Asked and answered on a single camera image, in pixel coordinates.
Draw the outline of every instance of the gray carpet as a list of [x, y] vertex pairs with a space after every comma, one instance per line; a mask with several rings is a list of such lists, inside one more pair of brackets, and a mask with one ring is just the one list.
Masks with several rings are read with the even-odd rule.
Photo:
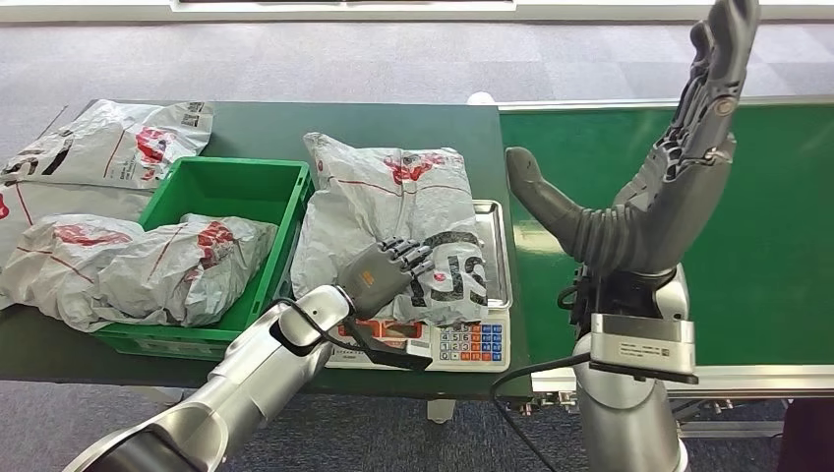
[[[462, 103], [677, 97], [688, 27], [495, 24], [0, 26], [0, 156], [92, 98]], [[747, 95], [834, 93], [834, 26], [763, 26]], [[764, 403], [736, 413], [778, 416]], [[157, 411], [118, 386], [0, 382], [0, 472], [61, 470]], [[576, 417], [519, 421], [565, 471], [586, 469]], [[692, 441], [695, 470], [773, 470], [768, 440]], [[539, 471], [486, 403], [444, 426], [407, 399], [303, 396], [232, 471]]]

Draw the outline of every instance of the plastic mailing bag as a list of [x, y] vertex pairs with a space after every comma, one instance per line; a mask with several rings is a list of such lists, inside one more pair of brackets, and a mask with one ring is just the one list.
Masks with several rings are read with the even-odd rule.
[[[136, 221], [150, 201], [140, 190], [58, 185], [40, 182], [0, 184], [0, 274], [21, 234], [47, 215], [94, 213], [104, 218]], [[0, 309], [13, 302], [0, 288]]]
[[304, 141], [319, 190], [307, 205], [291, 268], [296, 296], [334, 283], [339, 268], [368, 245], [396, 236], [433, 247], [436, 268], [377, 319], [449, 325], [487, 316], [484, 260], [463, 156], [450, 148], [354, 148], [320, 133]]
[[178, 158], [209, 142], [213, 105], [168, 106], [98, 100], [75, 121], [21, 150], [0, 182], [154, 189]]
[[142, 226], [121, 219], [46, 216], [21, 235], [0, 273], [0, 290], [81, 331], [121, 321], [124, 316], [90, 293], [99, 271], [143, 234]]
[[98, 276], [98, 298], [125, 323], [209, 325], [246, 288], [269, 254], [277, 226], [235, 216], [187, 214], [117, 255]]

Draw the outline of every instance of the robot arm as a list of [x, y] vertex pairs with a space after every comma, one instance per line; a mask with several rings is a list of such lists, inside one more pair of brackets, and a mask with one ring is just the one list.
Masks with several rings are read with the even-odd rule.
[[415, 241], [390, 239], [369, 247], [338, 278], [297, 302], [278, 301], [226, 350], [208, 382], [188, 399], [133, 428], [90, 446], [65, 472], [209, 472], [226, 460], [328, 361], [327, 335], [339, 323], [377, 363], [425, 369], [431, 357], [394, 349], [356, 328], [431, 269], [431, 253]]
[[611, 207], [578, 205], [544, 180], [530, 151], [506, 151], [512, 192], [581, 263], [559, 304], [576, 326], [573, 353], [590, 353], [574, 372], [593, 471], [688, 469], [657, 380], [697, 382], [680, 262], [730, 173], [730, 123], [758, 17], [757, 0], [717, 0], [692, 28], [695, 58], [672, 123]]

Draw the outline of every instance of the red line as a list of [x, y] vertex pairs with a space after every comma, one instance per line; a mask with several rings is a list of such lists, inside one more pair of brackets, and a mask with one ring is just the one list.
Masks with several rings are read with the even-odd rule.
[[29, 226], [31, 226], [31, 216], [29, 215], [29, 209], [26, 208], [26, 202], [24, 202], [24, 196], [21, 195], [21, 187], [17, 182], [15, 182], [15, 190], [18, 191], [18, 199], [20, 199], [20, 201], [21, 201], [21, 207], [23, 207], [24, 213], [27, 216], [27, 221], [29, 222]]
[[104, 175], [103, 177], [107, 177], [107, 169], [110, 168], [110, 162], [113, 160], [113, 156], [116, 155], [116, 150], [119, 149], [119, 145], [122, 144], [122, 138], [125, 137], [125, 130], [122, 130], [122, 134], [119, 135], [119, 141], [116, 142], [116, 147], [113, 148], [113, 152], [110, 153], [110, 158], [107, 159], [107, 165], [104, 166]]
[[19, 249], [19, 250], [21, 250], [21, 251], [23, 251], [23, 252], [25, 252], [25, 253], [39, 253], [39, 254], [45, 254], [46, 256], [49, 256], [49, 259], [51, 259], [52, 261], [55, 261], [56, 263], [60, 264], [61, 266], [67, 267], [69, 270], [71, 270], [71, 271], [75, 272], [75, 273], [76, 273], [76, 275], [77, 275], [78, 277], [80, 277], [80, 278], [82, 278], [82, 279], [86, 280], [86, 281], [87, 281], [87, 282], [89, 282], [89, 283], [92, 283], [92, 280], [91, 280], [89, 277], [87, 277], [86, 275], [84, 275], [84, 274], [80, 273], [78, 269], [76, 269], [75, 267], [73, 267], [73, 266], [71, 266], [71, 265], [69, 265], [69, 264], [65, 263], [64, 261], [61, 261], [60, 259], [56, 258], [55, 256], [52, 256], [52, 252], [51, 252], [51, 251], [39, 251], [39, 250], [37, 250], [37, 249], [24, 249], [24, 248], [22, 248], [22, 247], [20, 247], [20, 246], [18, 246], [16, 249]]
[[60, 259], [56, 258], [55, 256], [49, 256], [49, 258], [50, 258], [50, 259], [52, 259], [52, 261], [55, 261], [56, 263], [58, 263], [58, 264], [60, 264], [60, 265], [62, 265], [62, 266], [66, 266], [66, 267], [68, 267], [71, 271], [75, 272], [77, 276], [79, 276], [80, 278], [82, 278], [82, 279], [86, 280], [86, 281], [87, 281], [87, 282], [89, 282], [89, 283], [92, 283], [92, 280], [91, 280], [89, 277], [87, 277], [86, 275], [84, 275], [84, 274], [82, 274], [82, 273], [78, 272], [78, 270], [77, 270], [75, 267], [73, 267], [73, 266], [71, 266], [71, 265], [69, 265], [69, 264], [67, 264], [67, 263], [65, 263], [65, 262], [63, 262], [63, 261], [61, 261]]
[[15, 249], [19, 249], [19, 250], [21, 250], [21, 251], [23, 251], [23, 252], [25, 252], [25, 253], [39, 253], [39, 254], [45, 254], [45, 255], [47, 255], [47, 256], [51, 256], [51, 255], [52, 255], [52, 251], [39, 251], [39, 250], [37, 250], [37, 249], [24, 249], [24, 248], [22, 248], [22, 247], [20, 247], [20, 246], [18, 246], [18, 247], [17, 247], [17, 248], [15, 248]]
[[153, 263], [153, 268], [150, 270], [150, 273], [148, 274], [148, 280], [150, 280], [150, 277], [153, 275], [154, 272], [156, 272], [156, 267], [159, 266], [159, 262], [162, 261], [162, 256], [165, 255], [165, 252], [168, 250], [168, 246], [171, 245], [171, 243], [174, 241], [174, 238], [176, 238], [177, 235], [180, 234], [180, 231], [182, 231], [183, 226], [184, 225], [181, 225], [179, 228], [177, 228], [173, 236], [171, 236], [171, 239], [169, 239], [168, 242], [165, 243], [165, 247], [162, 248], [162, 252], [159, 253], [159, 257], [156, 258], [156, 262]]
[[[361, 180], [341, 180], [341, 179], [336, 179], [335, 177], [332, 177], [332, 176], [330, 176], [330, 178], [329, 178], [328, 180], [330, 180], [330, 179], [335, 179], [337, 182], [342, 183], [342, 184], [365, 185], [365, 186], [368, 186], [368, 187], [373, 187], [373, 188], [378, 189], [378, 190], [382, 190], [383, 192], [386, 192], [387, 194], [395, 195], [395, 196], [397, 196], [397, 197], [402, 197], [402, 194], [398, 194], [397, 192], [394, 192], [394, 191], [392, 191], [392, 190], [389, 190], [389, 189], [387, 189], [387, 188], [385, 188], [385, 187], [381, 187], [381, 186], [379, 186], [379, 185], [377, 185], [377, 184], [372, 184], [372, 183], [370, 183], [370, 182], [363, 182], [363, 181], [361, 181]], [[460, 189], [460, 188], [457, 188], [457, 187], [453, 187], [453, 186], [451, 186], [451, 185], [441, 185], [441, 184], [432, 184], [432, 185], [427, 185], [427, 186], [425, 186], [425, 187], [420, 187], [419, 189], [417, 189], [417, 190], [415, 190], [415, 191], [413, 191], [413, 192], [412, 192], [412, 191], [408, 191], [408, 190], [404, 190], [404, 189], [403, 189], [403, 191], [402, 191], [402, 192], [403, 192], [403, 193], [405, 193], [405, 194], [408, 194], [408, 195], [416, 195], [416, 194], [417, 194], [417, 192], [419, 192], [419, 191], [421, 191], [421, 190], [426, 190], [426, 189], [431, 189], [431, 188], [436, 188], [436, 187], [437, 187], [437, 188], [441, 188], [441, 189], [451, 189], [451, 190], [456, 190], [456, 191], [458, 191], [458, 192], [463, 192], [463, 193], [464, 193], [464, 194], [466, 194], [466, 195], [471, 195], [469, 192], [466, 192], [466, 191], [465, 191], [465, 190], [463, 190], [463, 189]]]

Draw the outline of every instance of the red logo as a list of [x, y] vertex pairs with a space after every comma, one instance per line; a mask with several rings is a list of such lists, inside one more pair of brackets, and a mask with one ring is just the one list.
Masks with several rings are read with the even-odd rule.
[[3, 203], [3, 195], [0, 194], [0, 219], [5, 218], [9, 213], [11, 213], [9, 208]]
[[203, 249], [203, 257], [200, 264], [203, 269], [214, 267], [232, 249], [234, 235], [229, 228], [219, 221], [212, 221], [208, 227], [197, 235], [197, 245]]
[[[174, 141], [173, 133], [157, 130], [155, 128], [143, 127], [136, 135], [136, 147], [142, 153], [142, 162], [145, 164], [158, 164], [165, 157], [165, 150], [168, 144]], [[142, 180], [153, 178], [154, 170], [148, 169]]]
[[391, 169], [393, 183], [402, 185], [405, 180], [416, 182], [420, 176], [432, 169], [433, 165], [443, 164], [444, 157], [440, 154], [406, 154], [402, 157], [402, 164], [397, 164], [392, 157], [386, 157], [383, 161]]
[[133, 241], [125, 233], [110, 231], [109, 229], [93, 228], [86, 224], [55, 226], [55, 236], [65, 243], [78, 244], [85, 247]]

